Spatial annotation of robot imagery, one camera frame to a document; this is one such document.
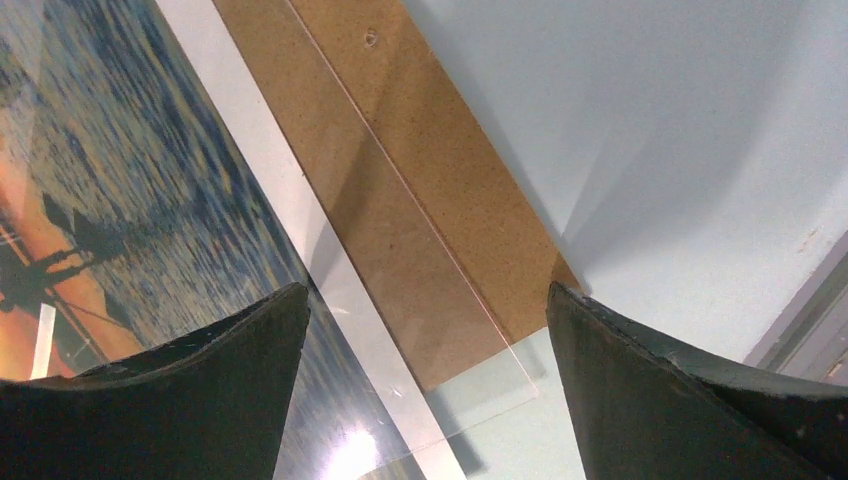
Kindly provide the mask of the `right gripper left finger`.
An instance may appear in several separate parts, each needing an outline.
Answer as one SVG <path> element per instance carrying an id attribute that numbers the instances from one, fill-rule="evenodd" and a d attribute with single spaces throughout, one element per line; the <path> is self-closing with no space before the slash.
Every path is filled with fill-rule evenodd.
<path id="1" fill-rule="evenodd" d="M 310 319 L 298 283 L 80 375 L 1 384 L 5 479 L 270 479 Z"/>

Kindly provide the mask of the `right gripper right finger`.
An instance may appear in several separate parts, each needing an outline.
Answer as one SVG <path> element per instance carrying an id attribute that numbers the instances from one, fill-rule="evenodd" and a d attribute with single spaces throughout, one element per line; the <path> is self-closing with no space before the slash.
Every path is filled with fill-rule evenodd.
<path id="1" fill-rule="evenodd" d="M 847 390 L 750 367 L 559 282 L 549 336 L 589 479 L 843 479 Z"/>

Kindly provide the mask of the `sunset photo print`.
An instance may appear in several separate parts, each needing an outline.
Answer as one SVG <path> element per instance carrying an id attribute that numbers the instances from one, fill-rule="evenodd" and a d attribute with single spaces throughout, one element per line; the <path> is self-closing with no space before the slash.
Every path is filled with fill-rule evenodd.
<path id="1" fill-rule="evenodd" d="M 461 479 L 384 330 L 377 369 L 318 289 L 295 168 L 247 160 L 161 1 L 1 5 L 1 384 L 153 349 L 303 285 L 310 319 L 270 479 Z"/>

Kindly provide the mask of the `brown backing board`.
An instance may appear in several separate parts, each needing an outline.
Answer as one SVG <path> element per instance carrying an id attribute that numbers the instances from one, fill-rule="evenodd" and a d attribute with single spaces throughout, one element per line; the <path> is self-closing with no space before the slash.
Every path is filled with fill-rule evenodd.
<path id="1" fill-rule="evenodd" d="M 423 390 L 546 325 L 577 279 L 403 3 L 216 9 Z"/>

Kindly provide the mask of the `clear acrylic sheet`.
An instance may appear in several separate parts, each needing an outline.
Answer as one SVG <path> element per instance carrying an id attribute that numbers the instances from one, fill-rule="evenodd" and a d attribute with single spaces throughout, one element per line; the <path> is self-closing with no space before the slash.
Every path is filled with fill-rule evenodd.
<path id="1" fill-rule="evenodd" d="M 290 1 L 1 5 L 1 475 L 464 479 L 528 400 Z"/>

